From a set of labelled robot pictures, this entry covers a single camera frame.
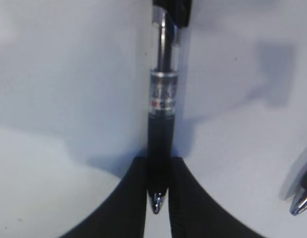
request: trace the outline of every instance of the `black pen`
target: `black pen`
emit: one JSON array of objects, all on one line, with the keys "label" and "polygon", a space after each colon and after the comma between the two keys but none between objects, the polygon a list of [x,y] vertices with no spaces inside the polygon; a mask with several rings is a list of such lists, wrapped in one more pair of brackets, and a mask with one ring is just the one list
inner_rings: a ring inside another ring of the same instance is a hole
[{"label": "black pen", "polygon": [[293,199],[290,212],[296,216],[307,209],[307,171],[300,181],[300,189]]},{"label": "black pen", "polygon": [[190,8],[191,0],[153,0],[147,189],[155,214],[169,186],[180,31],[188,25]]}]

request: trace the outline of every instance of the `white surface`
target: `white surface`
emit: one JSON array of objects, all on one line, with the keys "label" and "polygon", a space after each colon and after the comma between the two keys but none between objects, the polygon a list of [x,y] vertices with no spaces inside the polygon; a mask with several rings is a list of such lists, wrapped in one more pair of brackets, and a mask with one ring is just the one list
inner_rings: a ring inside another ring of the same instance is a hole
[{"label": "white surface", "polygon": [[[285,199],[307,162],[307,0],[193,1],[175,146],[252,229],[307,236]],[[145,145],[150,3],[0,0],[1,238],[70,229]],[[145,237],[168,222],[148,210]]]}]

